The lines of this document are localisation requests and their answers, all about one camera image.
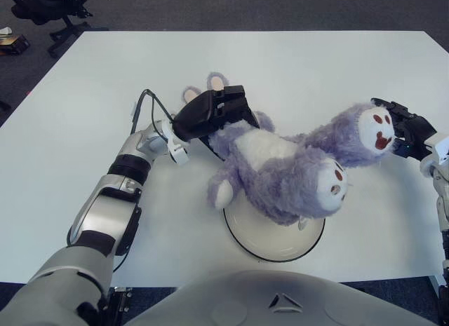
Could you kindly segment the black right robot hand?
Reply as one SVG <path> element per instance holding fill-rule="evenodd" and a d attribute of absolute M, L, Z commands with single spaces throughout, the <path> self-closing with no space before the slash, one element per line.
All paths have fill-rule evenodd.
<path fill-rule="evenodd" d="M 424 142 L 435 135 L 436 130 L 423 116 L 410 113 L 407 107 L 397 102 L 376 97 L 371 102 L 378 107 L 385 107 L 391 116 L 395 135 L 393 154 L 417 161 L 431 154 Z"/>

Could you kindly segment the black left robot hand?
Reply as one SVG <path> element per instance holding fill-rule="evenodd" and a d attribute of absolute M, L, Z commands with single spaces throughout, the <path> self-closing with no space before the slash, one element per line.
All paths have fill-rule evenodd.
<path fill-rule="evenodd" d="M 225 124 L 241 120 L 260 127 L 248 106 L 243 86 L 226 86 L 219 91 L 207 90 L 188 102 L 173 119 L 173 132 L 185 142 L 200 139 L 218 158 L 223 159 L 225 155 L 212 148 L 209 137 L 223 129 Z"/>

